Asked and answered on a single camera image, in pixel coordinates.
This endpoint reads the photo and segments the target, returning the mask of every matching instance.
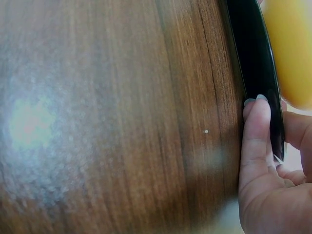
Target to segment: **skin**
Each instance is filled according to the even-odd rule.
[[[301,151],[303,170],[273,161],[271,110],[258,99],[244,109],[239,211],[246,234],[312,233],[312,117],[284,112],[286,141]]]

